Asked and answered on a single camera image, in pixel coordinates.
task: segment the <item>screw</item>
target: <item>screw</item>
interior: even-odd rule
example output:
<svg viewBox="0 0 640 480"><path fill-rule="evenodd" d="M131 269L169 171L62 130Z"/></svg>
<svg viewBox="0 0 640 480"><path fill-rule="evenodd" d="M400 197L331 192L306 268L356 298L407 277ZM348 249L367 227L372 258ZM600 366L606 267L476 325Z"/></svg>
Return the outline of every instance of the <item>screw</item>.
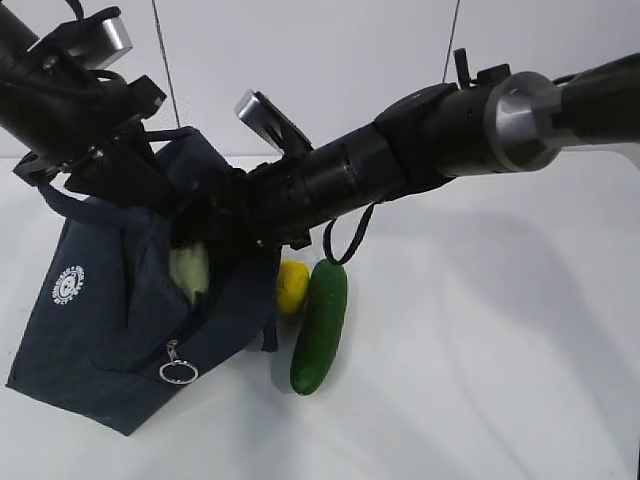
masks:
<svg viewBox="0 0 640 480"><path fill-rule="evenodd" d="M49 71L58 64L58 60L59 58L56 57L55 55L47 57L44 59L44 62L42 62L42 68L45 71Z"/></svg>

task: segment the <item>white logo patch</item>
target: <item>white logo patch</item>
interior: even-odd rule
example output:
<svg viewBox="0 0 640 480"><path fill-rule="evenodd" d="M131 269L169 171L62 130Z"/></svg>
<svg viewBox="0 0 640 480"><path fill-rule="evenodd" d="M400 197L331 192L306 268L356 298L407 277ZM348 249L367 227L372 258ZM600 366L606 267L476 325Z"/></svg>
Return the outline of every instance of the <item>white logo patch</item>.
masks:
<svg viewBox="0 0 640 480"><path fill-rule="evenodd" d="M60 274L51 296L57 305L66 305L80 293L84 285L84 269L80 265L69 267Z"/></svg>

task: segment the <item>black strap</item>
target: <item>black strap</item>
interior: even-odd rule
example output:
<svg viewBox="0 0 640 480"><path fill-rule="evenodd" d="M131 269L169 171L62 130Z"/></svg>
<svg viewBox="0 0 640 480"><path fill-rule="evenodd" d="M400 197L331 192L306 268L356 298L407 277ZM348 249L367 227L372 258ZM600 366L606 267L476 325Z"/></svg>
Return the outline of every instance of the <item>black strap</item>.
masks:
<svg viewBox="0 0 640 480"><path fill-rule="evenodd" d="M82 202L59 192L51 185L38 187L54 212L78 223L110 225L120 228L144 228L150 216L142 208L120 208L106 204Z"/></svg>
<svg viewBox="0 0 640 480"><path fill-rule="evenodd" d="M351 257L355 255L358 247L362 243L362 240L364 240L364 235L365 233L367 233L367 227L369 226L369 220L371 220L371 216L373 215L373 209L378 203L380 202L372 203L364 211L362 217L360 218L360 222L358 223L356 233L353 236L353 240L351 240L347 251L344 252L344 255L340 260L336 260L331 250L331 232L333 231L333 226L336 224L337 218L334 218L329 222L327 228L324 229L324 235L322 238L322 247L324 248L324 255L327 257L327 260L335 265L344 265L349 260L351 260Z"/></svg>
<svg viewBox="0 0 640 480"><path fill-rule="evenodd" d="M66 2L71 7L71 10L73 10L73 13L76 14L78 21L84 20L84 8L82 8L80 0L66 0Z"/></svg>
<svg viewBox="0 0 640 480"><path fill-rule="evenodd" d="M180 140L187 138L194 133L193 127L181 127L175 130L155 130L147 132L148 142L170 142L172 140Z"/></svg>

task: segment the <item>white backdrop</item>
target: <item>white backdrop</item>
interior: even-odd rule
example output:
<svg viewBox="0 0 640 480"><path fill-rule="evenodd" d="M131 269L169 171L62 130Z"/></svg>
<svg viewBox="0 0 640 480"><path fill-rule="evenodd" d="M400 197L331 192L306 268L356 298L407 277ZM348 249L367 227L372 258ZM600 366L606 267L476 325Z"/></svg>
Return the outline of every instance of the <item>white backdrop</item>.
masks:
<svg viewBox="0 0 640 480"><path fill-rule="evenodd" d="M62 0L6 3L39 33L68 18ZM320 145L441 80L455 1L158 6L183 122L250 166L272 152L233 116L244 90L263 90ZM150 2L122 7L136 50L118 69L166 88ZM557 76L638 50L639 15L637 0L462 0L454 45L473 69ZM168 106L155 122L172 125ZM21 152L0 137L0 155ZM0 175L5 377L61 223L10 174L15 160ZM0 478L632 478L638 205L640 171L597 152L385 205L348 265L344 338L316 395L287 388L290 339L273 356L235 356L130 438L2 389ZM319 242L287 256L311 265Z"/></svg>

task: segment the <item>navy blue bag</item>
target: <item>navy blue bag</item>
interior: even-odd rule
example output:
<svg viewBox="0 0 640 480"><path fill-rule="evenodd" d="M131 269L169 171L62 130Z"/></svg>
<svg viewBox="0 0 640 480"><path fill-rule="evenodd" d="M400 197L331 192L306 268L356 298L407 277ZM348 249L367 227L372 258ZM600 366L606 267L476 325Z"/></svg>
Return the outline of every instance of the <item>navy blue bag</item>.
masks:
<svg viewBox="0 0 640 480"><path fill-rule="evenodd" d="M186 199L232 169L197 130L182 133L158 161ZM68 220L9 388L129 435L261 331L263 349L277 348L279 251L210 245L209 289L192 305L169 276L172 218L40 190Z"/></svg>

